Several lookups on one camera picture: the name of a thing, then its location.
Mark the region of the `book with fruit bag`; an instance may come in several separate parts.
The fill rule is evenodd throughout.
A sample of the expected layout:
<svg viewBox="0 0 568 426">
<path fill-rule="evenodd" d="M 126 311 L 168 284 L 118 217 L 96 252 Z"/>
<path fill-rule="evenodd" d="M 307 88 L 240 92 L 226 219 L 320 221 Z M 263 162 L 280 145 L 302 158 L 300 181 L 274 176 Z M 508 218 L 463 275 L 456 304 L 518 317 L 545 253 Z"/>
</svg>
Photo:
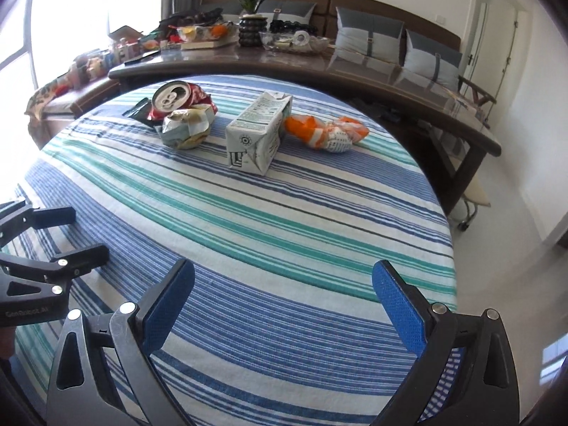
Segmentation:
<svg viewBox="0 0 568 426">
<path fill-rule="evenodd" d="M 214 49 L 238 41 L 238 30 L 232 22 L 178 27 L 177 34 L 183 50 Z"/>
</svg>

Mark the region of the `blue green striped tablecloth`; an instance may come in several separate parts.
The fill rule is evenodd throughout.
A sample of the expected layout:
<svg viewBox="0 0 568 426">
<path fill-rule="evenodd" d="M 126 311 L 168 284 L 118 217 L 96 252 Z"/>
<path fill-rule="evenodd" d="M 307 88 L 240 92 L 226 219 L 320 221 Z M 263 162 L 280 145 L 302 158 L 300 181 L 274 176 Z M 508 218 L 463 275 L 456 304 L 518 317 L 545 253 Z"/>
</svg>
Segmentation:
<svg viewBox="0 0 568 426">
<path fill-rule="evenodd" d="M 154 93 L 130 91 L 54 137 L 16 189 L 76 222 L 29 230 L 9 253 L 48 260 L 103 243 L 105 266 L 74 281 L 86 315 L 139 300 L 181 258 L 196 284 L 158 372 L 200 425 L 366 425 L 415 360 L 373 291 L 386 260 L 427 299 L 456 305 L 453 242 L 426 176 L 381 126 L 331 154 L 286 137 L 269 171 L 228 165 L 225 128 L 261 93 L 300 114 L 356 118 L 319 91 L 251 76 L 199 76 L 218 108 L 192 150 L 162 144 L 127 116 Z"/>
</svg>

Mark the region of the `cream seat rolling stool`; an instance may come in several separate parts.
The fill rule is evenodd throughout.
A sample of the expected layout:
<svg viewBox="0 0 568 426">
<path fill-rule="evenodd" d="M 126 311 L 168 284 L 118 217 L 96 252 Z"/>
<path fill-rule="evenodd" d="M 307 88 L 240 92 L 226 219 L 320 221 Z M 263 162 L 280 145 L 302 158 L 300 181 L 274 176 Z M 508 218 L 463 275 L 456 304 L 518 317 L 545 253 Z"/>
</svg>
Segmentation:
<svg viewBox="0 0 568 426">
<path fill-rule="evenodd" d="M 457 223 L 457 230 L 466 232 L 479 213 L 480 207 L 490 208 L 491 202 L 483 189 L 479 178 L 475 175 L 461 195 L 466 209 L 466 217 Z"/>
</svg>

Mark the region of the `white door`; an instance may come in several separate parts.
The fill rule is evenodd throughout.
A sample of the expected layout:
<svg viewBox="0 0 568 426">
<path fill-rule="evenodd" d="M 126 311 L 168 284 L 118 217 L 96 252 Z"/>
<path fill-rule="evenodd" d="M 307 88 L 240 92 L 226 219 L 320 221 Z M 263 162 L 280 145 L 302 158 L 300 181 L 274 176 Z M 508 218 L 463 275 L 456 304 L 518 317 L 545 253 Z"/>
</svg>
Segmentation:
<svg viewBox="0 0 568 426">
<path fill-rule="evenodd" d="M 512 60 L 519 27 L 517 0 L 476 0 L 471 34 L 466 44 L 462 75 L 496 99 Z M 471 92 L 462 92 L 471 98 Z"/>
</svg>

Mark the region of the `crushed red soda can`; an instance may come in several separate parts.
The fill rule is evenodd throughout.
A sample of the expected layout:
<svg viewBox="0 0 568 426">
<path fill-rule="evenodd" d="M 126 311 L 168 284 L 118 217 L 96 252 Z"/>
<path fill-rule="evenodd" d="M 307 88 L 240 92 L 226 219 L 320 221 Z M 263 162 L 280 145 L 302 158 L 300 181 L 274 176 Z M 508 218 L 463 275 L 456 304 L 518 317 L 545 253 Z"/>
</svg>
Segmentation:
<svg viewBox="0 0 568 426">
<path fill-rule="evenodd" d="M 203 104 L 211 106 L 215 114 L 218 112 L 218 107 L 211 96 L 199 85 L 185 81 L 170 81 L 153 94 L 148 117 L 152 121 L 159 121 L 173 111 Z"/>
</svg>

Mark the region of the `black ribbed vase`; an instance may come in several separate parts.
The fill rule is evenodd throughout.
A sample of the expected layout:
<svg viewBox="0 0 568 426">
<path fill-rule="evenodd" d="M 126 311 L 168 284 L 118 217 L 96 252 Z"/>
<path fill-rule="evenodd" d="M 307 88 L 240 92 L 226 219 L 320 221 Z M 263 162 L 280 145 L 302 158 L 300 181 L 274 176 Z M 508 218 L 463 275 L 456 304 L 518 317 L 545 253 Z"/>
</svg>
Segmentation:
<svg viewBox="0 0 568 426">
<path fill-rule="evenodd" d="M 239 21 L 239 45 L 246 48 L 262 47 L 261 33 L 268 26 L 262 15 L 243 15 Z"/>
</svg>

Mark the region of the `brown wooden sofa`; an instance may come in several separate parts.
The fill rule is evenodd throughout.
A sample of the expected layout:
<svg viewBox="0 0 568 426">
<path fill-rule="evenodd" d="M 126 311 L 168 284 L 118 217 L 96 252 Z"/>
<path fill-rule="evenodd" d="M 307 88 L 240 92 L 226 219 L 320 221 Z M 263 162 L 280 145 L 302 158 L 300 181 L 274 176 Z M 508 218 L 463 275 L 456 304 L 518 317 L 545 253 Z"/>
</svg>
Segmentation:
<svg viewBox="0 0 568 426">
<path fill-rule="evenodd" d="M 441 42 L 456 51 L 460 49 L 461 39 L 453 32 L 430 22 L 420 16 L 414 15 L 392 5 L 376 0 L 293 0 L 316 3 L 309 24 L 274 20 L 268 22 L 267 30 L 273 33 L 292 33 L 296 30 L 305 30 L 312 35 L 321 35 L 328 39 L 336 39 L 337 35 L 337 7 L 386 16 L 404 23 L 403 36 L 400 41 L 399 58 L 406 49 L 406 31 L 423 35 L 436 42 Z"/>
</svg>

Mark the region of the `orange white snack wrapper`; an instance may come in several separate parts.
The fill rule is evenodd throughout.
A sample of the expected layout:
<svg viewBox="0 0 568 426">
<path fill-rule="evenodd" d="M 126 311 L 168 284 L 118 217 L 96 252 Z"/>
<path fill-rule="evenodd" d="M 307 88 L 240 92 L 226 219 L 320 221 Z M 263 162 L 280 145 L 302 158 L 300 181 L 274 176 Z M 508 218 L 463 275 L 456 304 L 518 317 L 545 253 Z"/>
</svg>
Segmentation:
<svg viewBox="0 0 568 426">
<path fill-rule="evenodd" d="M 346 116 L 325 121 L 312 115 L 290 115 L 284 119 L 284 129 L 307 147 L 329 153 L 345 153 L 370 133 L 362 122 Z"/>
</svg>

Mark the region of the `grey white cushion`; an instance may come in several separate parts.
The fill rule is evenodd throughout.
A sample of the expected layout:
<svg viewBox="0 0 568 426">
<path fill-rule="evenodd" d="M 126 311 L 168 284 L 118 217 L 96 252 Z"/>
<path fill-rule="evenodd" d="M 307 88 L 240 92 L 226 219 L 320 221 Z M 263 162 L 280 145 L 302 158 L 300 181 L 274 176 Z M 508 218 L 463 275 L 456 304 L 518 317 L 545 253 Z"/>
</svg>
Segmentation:
<svg viewBox="0 0 568 426">
<path fill-rule="evenodd" d="M 293 0 L 265 0 L 258 13 L 265 16 L 269 23 L 274 20 L 309 24 L 316 3 Z"/>
<path fill-rule="evenodd" d="M 406 31 L 404 68 L 450 91 L 458 91 L 461 58 L 459 51 L 441 42 Z"/>
<path fill-rule="evenodd" d="M 336 46 L 397 64 L 404 23 L 386 16 L 337 7 Z"/>
</svg>

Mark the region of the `sandwich wrapper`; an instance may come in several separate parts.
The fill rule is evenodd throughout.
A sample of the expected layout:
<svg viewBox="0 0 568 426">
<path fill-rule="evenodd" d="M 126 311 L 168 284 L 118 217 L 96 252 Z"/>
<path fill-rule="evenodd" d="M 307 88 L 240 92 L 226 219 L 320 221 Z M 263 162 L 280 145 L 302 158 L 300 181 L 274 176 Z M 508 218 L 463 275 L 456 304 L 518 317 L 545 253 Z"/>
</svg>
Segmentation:
<svg viewBox="0 0 568 426">
<path fill-rule="evenodd" d="M 215 121 L 212 105 L 197 104 L 189 109 L 179 109 L 168 115 L 157 128 L 163 144 L 176 150 L 198 147 L 211 133 Z"/>
</svg>

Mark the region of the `white green milk carton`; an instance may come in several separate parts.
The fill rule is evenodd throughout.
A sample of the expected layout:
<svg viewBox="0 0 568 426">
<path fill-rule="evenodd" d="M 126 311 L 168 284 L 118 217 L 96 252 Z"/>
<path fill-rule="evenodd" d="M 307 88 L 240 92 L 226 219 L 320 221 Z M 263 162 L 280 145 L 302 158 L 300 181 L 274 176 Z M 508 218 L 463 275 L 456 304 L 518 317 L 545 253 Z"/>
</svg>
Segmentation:
<svg viewBox="0 0 568 426">
<path fill-rule="evenodd" d="M 283 141 L 292 104 L 292 95 L 265 91 L 233 119 L 225 128 L 228 166 L 264 176 Z"/>
</svg>

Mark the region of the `grey white cushion right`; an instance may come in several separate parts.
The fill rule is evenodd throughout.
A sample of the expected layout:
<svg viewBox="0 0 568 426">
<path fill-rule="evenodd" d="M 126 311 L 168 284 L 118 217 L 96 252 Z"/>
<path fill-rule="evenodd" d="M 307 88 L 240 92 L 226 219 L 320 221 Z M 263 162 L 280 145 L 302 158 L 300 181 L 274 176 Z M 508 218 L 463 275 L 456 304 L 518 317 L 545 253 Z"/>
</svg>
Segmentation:
<svg viewBox="0 0 568 426">
<path fill-rule="evenodd" d="M 450 91 L 458 91 L 461 58 L 459 51 L 441 42 L 406 31 L 404 68 Z"/>
</svg>

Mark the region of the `grey white cushion left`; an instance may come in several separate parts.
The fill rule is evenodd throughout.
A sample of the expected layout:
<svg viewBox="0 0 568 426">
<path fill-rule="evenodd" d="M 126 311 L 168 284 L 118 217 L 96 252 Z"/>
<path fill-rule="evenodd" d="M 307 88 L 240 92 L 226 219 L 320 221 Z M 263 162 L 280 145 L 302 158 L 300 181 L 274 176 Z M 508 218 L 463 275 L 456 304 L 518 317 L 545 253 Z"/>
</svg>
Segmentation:
<svg viewBox="0 0 568 426">
<path fill-rule="evenodd" d="M 293 0 L 265 0 L 258 13 L 265 16 L 269 23 L 274 20 L 309 24 L 316 3 Z"/>
</svg>

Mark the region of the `dark wooden curved table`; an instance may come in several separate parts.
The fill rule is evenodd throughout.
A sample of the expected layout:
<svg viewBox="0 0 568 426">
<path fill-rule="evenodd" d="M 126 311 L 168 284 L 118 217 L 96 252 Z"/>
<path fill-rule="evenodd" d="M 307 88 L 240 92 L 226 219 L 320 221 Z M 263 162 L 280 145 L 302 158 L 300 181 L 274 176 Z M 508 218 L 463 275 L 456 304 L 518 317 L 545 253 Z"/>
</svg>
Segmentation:
<svg viewBox="0 0 568 426">
<path fill-rule="evenodd" d="M 387 130 L 416 160 L 450 213 L 483 159 L 502 147 L 474 103 L 399 65 L 329 48 L 296 55 L 230 44 L 165 50 L 113 68 L 122 92 L 200 75 L 253 75 L 312 88 L 353 107 Z"/>
</svg>

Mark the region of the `glass bowl with tape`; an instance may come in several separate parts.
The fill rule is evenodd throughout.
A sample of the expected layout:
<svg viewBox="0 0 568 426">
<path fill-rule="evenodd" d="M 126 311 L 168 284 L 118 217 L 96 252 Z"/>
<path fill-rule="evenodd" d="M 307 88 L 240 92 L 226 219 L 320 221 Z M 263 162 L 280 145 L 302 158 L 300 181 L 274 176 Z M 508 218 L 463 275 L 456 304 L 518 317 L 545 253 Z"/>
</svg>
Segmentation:
<svg viewBox="0 0 568 426">
<path fill-rule="evenodd" d="M 261 32 L 260 39 L 265 49 L 299 55 L 319 55 L 328 49 L 330 40 L 309 35 L 306 31 L 291 33 Z"/>
</svg>

